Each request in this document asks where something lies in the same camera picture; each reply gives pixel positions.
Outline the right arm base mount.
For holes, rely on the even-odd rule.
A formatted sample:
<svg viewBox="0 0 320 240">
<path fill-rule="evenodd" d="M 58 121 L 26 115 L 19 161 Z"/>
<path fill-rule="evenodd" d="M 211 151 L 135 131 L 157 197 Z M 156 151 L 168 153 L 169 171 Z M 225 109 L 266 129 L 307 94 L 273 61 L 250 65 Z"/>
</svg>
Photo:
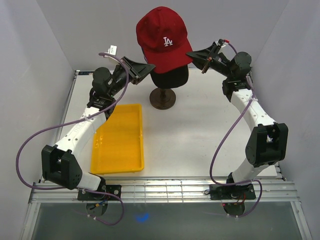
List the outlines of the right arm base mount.
<svg viewBox="0 0 320 240">
<path fill-rule="evenodd" d="M 256 194 L 253 185 L 232 185 L 222 186 L 210 184 L 209 188 L 204 191 L 209 195 L 211 200 L 255 200 Z"/>
</svg>

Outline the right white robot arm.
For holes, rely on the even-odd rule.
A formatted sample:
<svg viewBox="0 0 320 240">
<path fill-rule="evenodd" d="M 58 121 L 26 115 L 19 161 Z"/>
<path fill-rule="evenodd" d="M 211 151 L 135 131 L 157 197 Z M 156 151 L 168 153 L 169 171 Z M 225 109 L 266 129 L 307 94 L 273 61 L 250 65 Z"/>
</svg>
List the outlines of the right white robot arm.
<svg viewBox="0 0 320 240">
<path fill-rule="evenodd" d="M 249 80 L 252 57 L 244 51 L 236 51 L 232 59 L 221 52 L 229 45 L 226 39 L 219 39 L 211 46 L 190 51 L 187 56 L 205 74 L 213 69 L 225 76 L 222 92 L 240 112 L 251 133 L 245 146 L 245 159 L 231 172 L 226 183 L 213 182 L 208 194 L 211 200 L 253 200 L 253 180 L 265 169 L 282 161 L 286 156 L 289 129 L 285 123 L 278 123 L 262 108 L 255 96 L 253 83 Z"/>
</svg>

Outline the black cap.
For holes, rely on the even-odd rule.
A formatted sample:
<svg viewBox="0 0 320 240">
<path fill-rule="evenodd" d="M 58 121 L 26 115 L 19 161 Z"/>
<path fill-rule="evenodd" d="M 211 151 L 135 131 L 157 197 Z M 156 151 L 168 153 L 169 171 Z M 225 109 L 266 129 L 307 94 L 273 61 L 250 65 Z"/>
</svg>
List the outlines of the black cap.
<svg viewBox="0 0 320 240">
<path fill-rule="evenodd" d="M 189 79 L 189 68 L 187 65 L 178 67 L 166 73 L 150 73 L 151 79 L 156 87 L 160 89 L 174 89 L 185 85 Z"/>
</svg>

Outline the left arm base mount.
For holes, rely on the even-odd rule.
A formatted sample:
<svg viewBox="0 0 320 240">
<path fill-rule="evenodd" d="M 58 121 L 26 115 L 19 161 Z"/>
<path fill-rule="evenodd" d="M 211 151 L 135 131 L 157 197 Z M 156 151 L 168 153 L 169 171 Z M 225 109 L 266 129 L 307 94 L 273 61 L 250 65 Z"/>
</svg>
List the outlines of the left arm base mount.
<svg viewBox="0 0 320 240">
<path fill-rule="evenodd" d="M 99 193 L 93 193 L 87 190 L 79 190 L 78 201 L 117 201 L 121 198 L 122 186 L 120 184 L 107 184 L 97 190 Z"/>
</svg>

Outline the dark red baseball cap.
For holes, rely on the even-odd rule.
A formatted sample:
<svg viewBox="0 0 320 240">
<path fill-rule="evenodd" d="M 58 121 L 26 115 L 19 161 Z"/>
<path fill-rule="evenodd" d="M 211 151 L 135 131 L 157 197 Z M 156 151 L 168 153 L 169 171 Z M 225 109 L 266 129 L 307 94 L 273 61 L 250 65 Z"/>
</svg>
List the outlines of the dark red baseball cap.
<svg viewBox="0 0 320 240">
<path fill-rule="evenodd" d="M 181 16 L 166 6 L 149 11 L 136 25 L 136 38 L 149 64 L 157 74 L 187 66 L 192 59 L 188 31 Z"/>
</svg>

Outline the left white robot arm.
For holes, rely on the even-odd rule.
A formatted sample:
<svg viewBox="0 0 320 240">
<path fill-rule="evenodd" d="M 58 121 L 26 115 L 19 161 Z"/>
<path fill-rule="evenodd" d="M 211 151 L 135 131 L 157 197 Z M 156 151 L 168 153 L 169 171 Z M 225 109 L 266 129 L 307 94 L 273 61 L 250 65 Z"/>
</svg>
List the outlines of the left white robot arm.
<svg viewBox="0 0 320 240">
<path fill-rule="evenodd" d="M 89 100 L 79 121 L 54 145 L 46 145 L 41 151 L 45 180 L 69 190 L 86 189 L 95 200 L 106 195 L 106 181 L 84 171 L 78 159 L 90 138 L 112 115 L 118 103 L 115 95 L 129 83 L 139 84 L 155 67 L 124 56 L 113 72 L 106 67 L 93 72 Z"/>
</svg>

